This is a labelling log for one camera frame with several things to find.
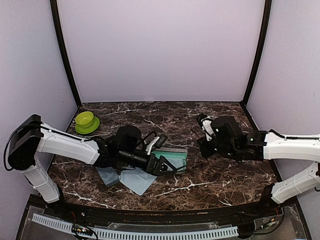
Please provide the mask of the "light grey glasses case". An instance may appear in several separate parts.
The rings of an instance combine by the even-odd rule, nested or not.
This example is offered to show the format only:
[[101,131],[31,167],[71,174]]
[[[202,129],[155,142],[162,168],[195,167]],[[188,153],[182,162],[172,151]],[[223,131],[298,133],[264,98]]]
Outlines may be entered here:
[[179,172],[185,172],[187,168],[188,150],[184,148],[161,147],[152,152],[159,159],[165,157]]

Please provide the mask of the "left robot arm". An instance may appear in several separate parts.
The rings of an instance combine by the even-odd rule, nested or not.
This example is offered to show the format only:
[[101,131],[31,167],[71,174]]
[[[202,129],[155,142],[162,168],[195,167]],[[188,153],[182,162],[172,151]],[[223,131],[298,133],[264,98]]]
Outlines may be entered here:
[[121,126],[115,135],[106,139],[80,137],[52,128],[43,123],[39,115],[33,114],[10,135],[3,163],[7,171],[21,172],[42,199],[51,204],[51,210],[58,217],[67,218],[71,208],[63,201],[62,190],[36,159],[36,153],[59,155],[98,168],[127,163],[153,176],[184,171],[186,163],[176,167],[167,157],[154,154],[166,140],[167,136],[162,133],[146,144],[141,130],[133,125]]

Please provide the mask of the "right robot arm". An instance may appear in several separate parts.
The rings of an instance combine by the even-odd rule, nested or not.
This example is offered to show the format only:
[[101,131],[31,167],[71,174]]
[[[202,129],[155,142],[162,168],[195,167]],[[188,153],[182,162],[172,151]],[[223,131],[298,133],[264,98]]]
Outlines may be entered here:
[[244,133],[232,116],[215,119],[199,114],[196,120],[205,136],[197,140],[200,153],[208,159],[218,154],[224,158],[243,161],[277,159],[307,160],[312,164],[305,170],[281,182],[266,186],[255,213],[266,217],[275,205],[320,185],[320,136],[283,135],[275,130],[252,130]]

